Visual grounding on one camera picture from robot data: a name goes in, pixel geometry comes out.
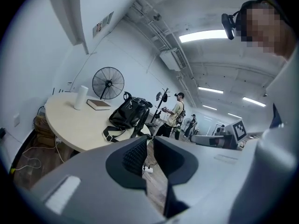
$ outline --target white t-shirt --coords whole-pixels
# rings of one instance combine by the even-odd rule
[[[183,111],[183,109],[184,109],[183,107],[184,107],[184,103],[182,101],[178,101],[176,103],[176,105],[174,106],[174,108],[172,110],[172,112],[174,114],[171,114],[166,121],[167,125],[169,125],[171,127],[177,126],[176,119],[177,119],[177,116]]]

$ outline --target white cylinder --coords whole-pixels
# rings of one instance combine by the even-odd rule
[[[75,105],[74,105],[74,108],[76,110],[81,110],[82,109],[83,104],[86,102],[87,92],[88,92],[88,88],[82,85],[79,89],[79,92],[77,94],[77,98],[76,98],[76,101],[75,101]]]

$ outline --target black pants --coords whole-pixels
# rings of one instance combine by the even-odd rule
[[[164,136],[168,137],[170,136],[172,127],[167,125],[166,123],[162,124],[161,127],[158,129],[156,136]]]
[[[189,136],[189,132],[190,132],[190,130],[191,130],[192,128],[193,128],[192,125],[189,125],[189,126],[188,126],[188,128],[187,128],[186,131],[185,131],[185,136],[186,136],[186,137]]]

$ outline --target electrical outlet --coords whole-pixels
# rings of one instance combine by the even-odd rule
[[[56,142],[57,144],[60,144],[62,141],[60,140],[60,138],[56,137]]]
[[[150,173],[150,174],[152,174],[153,173],[153,168],[149,168],[149,167],[147,167],[147,166],[143,166],[142,167],[142,170],[143,170],[143,168],[145,168],[145,172],[148,172],[148,173]]]
[[[20,114],[14,115],[14,127],[16,127],[20,123]]]

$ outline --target book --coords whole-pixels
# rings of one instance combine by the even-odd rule
[[[110,110],[111,105],[102,100],[88,99],[87,104],[94,110]]]

